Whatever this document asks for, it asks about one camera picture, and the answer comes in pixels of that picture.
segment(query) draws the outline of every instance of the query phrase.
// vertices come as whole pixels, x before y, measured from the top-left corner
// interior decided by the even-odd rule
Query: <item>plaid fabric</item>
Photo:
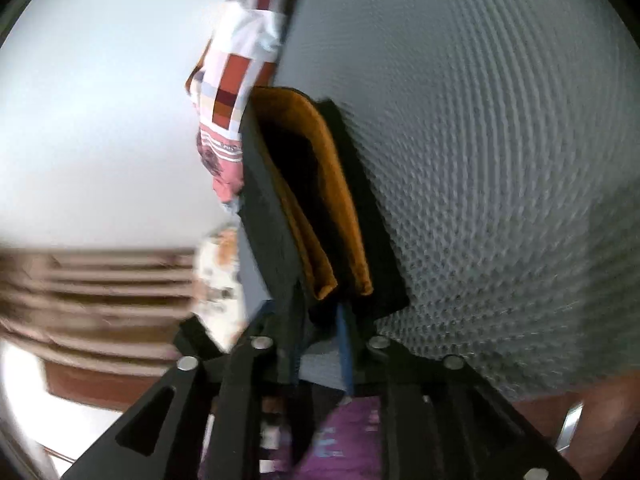
[[[227,0],[186,88],[200,116],[196,144],[223,203],[242,188],[239,128],[254,86],[270,83],[294,0]]]

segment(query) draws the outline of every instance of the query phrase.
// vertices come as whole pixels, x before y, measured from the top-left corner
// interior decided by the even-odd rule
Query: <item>gray mesh fabric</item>
[[[512,398],[639,363],[640,52],[607,0],[301,0],[275,83],[343,113],[411,298],[382,333]]]

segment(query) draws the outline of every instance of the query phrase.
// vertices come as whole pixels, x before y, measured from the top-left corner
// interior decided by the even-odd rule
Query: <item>stack of brown slats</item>
[[[158,377],[177,357],[193,251],[4,254],[4,337],[58,365]]]

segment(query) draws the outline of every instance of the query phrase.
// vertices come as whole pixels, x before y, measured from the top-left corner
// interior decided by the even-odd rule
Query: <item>silver bolt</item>
[[[266,350],[271,348],[271,345],[273,345],[273,339],[265,335],[254,337],[251,341],[251,346],[256,350]]]
[[[183,372],[193,370],[196,366],[198,366],[198,360],[191,355],[187,355],[178,361],[178,370]]]
[[[371,339],[369,339],[369,346],[371,348],[375,348],[376,350],[383,350],[387,348],[391,343],[389,339],[384,337],[383,335],[375,335]]]
[[[548,476],[549,471],[546,469],[532,467],[525,473],[524,480],[546,480]]]
[[[442,364],[449,370],[460,370],[460,368],[464,367],[465,360],[457,355],[448,355],[444,358]]]

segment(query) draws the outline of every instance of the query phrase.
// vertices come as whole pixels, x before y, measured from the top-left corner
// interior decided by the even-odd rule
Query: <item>brown felt lining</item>
[[[333,137],[324,119],[306,96],[292,89],[255,88],[252,92],[252,105],[258,117],[258,123],[261,116],[268,117],[271,122],[279,124],[283,130],[305,137],[311,143],[314,155],[318,160],[318,190],[322,201],[344,243],[356,291],[360,295],[368,296],[373,292],[373,284],[367,265],[358,216],[342,172]],[[282,182],[289,194],[289,201],[295,202],[296,206],[294,207],[300,209],[289,186],[284,180]],[[311,225],[302,210],[296,214],[302,216],[304,228],[311,230]]]
[[[256,101],[252,98],[254,111]],[[256,116],[259,124],[260,115],[256,113]],[[305,277],[316,299],[324,300],[338,286],[338,281],[335,279],[329,258],[322,250],[320,241],[300,208],[298,200],[273,163],[261,134],[261,132],[257,132],[256,145],[262,154],[262,160],[265,161],[268,170],[273,175],[273,185],[280,198],[284,215],[289,220],[291,234],[300,252]]]

